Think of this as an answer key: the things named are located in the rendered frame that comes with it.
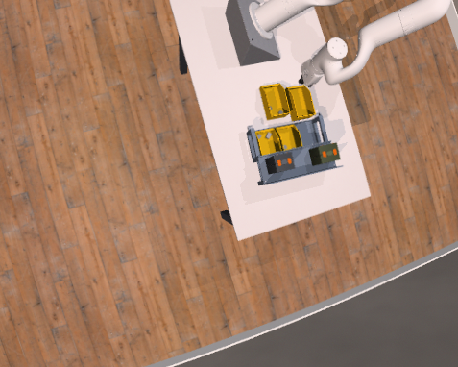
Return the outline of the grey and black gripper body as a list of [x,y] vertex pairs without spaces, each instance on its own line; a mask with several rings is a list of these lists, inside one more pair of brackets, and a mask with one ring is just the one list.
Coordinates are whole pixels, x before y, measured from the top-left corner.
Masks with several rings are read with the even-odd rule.
[[[312,59],[312,58],[311,58]],[[302,78],[303,78],[303,81],[304,81],[304,84],[306,86],[310,86],[314,83],[314,85],[316,83],[318,83],[320,81],[320,79],[323,77],[323,75],[316,75],[312,70],[311,68],[309,68],[309,63],[311,61],[311,59],[307,60],[306,62],[304,62],[302,65],[301,65],[301,74],[302,74]],[[311,72],[312,71],[312,72]]]

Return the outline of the dark grey metal shelf rack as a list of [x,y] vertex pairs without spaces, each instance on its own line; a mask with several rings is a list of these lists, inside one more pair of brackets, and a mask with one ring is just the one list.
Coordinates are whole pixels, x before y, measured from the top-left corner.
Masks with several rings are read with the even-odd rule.
[[[309,149],[315,148],[318,146],[322,146],[322,145],[331,144],[331,140],[328,141],[328,138],[327,138],[323,116],[321,115],[320,112],[316,112],[315,116],[316,118],[312,120],[272,127],[272,128],[278,128],[278,127],[283,127],[283,126],[294,124],[300,132],[301,142],[302,142],[303,147],[275,152],[275,153],[271,153],[271,154],[267,154],[263,156],[260,156],[254,128],[251,129],[252,125],[249,125],[247,127],[248,131],[246,132],[246,134],[247,134],[247,138],[248,138],[248,142],[249,142],[249,146],[250,146],[250,150],[252,154],[253,163],[257,162],[260,179],[261,179],[260,182],[257,182],[258,185],[275,184],[275,183],[279,183],[279,182],[283,182],[283,181],[287,181],[291,179],[296,179],[299,177],[303,177],[303,176],[307,176],[307,175],[311,175],[315,173],[320,173],[320,172],[324,172],[327,170],[331,170],[331,169],[335,169],[335,168],[344,166],[342,165],[342,166],[335,167],[336,166],[335,161],[312,166]],[[320,124],[320,129],[321,129],[321,133],[322,133],[324,142],[321,141],[317,122],[319,122]],[[282,171],[282,172],[278,172],[278,173],[274,173],[274,174],[268,174],[265,159],[275,156],[275,155],[288,153],[288,152],[292,152],[295,168],[286,170],[286,171]]]

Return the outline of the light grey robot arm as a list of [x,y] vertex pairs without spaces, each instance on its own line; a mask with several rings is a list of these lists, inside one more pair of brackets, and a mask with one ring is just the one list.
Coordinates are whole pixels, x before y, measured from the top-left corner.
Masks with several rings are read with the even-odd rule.
[[[251,2],[249,12],[254,27],[267,40],[273,29],[300,12],[315,6],[333,6],[344,0],[269,0]],[[325,75],[333,86],[357,75],[367,63],[371,52],[378,46],[404,37],[440,20],[447,12],[451,0],[417,0],[395,12],[364,26],[358,32],[358,50],[354,61],[343,67],[347,44],[338,37],[330,39],[310,61],[311,70]],[[402,29],[403,28],[403,29]]]

